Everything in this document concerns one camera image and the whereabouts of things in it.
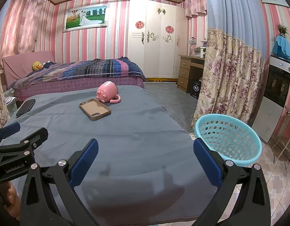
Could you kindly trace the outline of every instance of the grey tile floor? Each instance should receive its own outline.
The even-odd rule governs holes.
[[[164,107],[169,115],[187,133],[192,133],[190,124],[197,105],[197,99],[177,88],[175,82],[144,82],[145,89],[155,101]]]

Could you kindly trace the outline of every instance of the phone case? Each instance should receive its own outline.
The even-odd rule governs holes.
[[[79,106],[80,109],[93,121],[111,113],[110,108],[96,99],[90,99],[80,103]]]

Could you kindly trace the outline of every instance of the smartphone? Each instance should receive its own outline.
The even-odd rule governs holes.
[[[20,106],[18,112],[16,113],[16,117],[20,117],[23,114],[29,112],[32,109],[35,102],[36,102],[35,99],[30,99],[30,100],[24,102],[23,105]]]

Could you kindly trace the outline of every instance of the blue gripper pad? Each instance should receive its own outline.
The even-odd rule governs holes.
[[[70,171],[69,184],[72,188],[79,186],[87,174],[90,166],[94,162],[99,152],[99,144],[97,140],[93,140],[88,147],[84,150],[80,159],[76,161],[75,165]]]
[[[194,140],[193,150],[210,183],[219,189],[222,186],[221,170],[200,139]]]
[[[20,131],[20,124],[18,122],[15,122],[11,125],[8,125],[2,129],[0,129],[0,138],[6,139],[7,137],[10,137],[11,135],[13,135],[19,131]]]

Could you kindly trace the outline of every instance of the yellow duck plush toy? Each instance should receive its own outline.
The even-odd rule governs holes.
[[[38,69],[41,69],[42,67],[43,66],[42,66],[42,64],[39,61],[34,62],[33,65],[32,65],[32,69],[33,70],[38,70]]]

